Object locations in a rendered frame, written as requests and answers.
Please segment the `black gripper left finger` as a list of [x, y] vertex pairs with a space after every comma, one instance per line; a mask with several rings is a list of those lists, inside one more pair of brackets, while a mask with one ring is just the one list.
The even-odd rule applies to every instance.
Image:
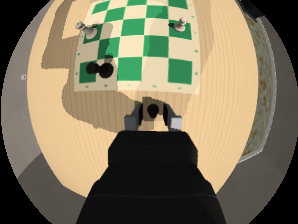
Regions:
[[138, 103], [131, 115], [125, 115], [124, 124], [125, 130], [138, 131], [143, 119], [143, 103]]

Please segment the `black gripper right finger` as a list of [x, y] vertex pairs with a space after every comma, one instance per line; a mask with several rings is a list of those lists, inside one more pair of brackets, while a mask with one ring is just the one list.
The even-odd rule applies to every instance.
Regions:
[[169, 104], [163, 105], [163, 119], [168, 131], [181, 131], [183, 118], [176, 115]]

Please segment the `green and cream chessboard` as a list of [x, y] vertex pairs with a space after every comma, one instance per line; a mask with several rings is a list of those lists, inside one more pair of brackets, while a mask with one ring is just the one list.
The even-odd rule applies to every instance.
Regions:
[[[174, 24], [186, 18], [185, 30]], [[84, 23], [97, 28], [91, 40], [81, 31], [74, 92], [162, 91], [199, 95], [200, 41], [192, 0], [99, 0]], [[88, 74], [90, 62], [110, 63], [109, 78]]]

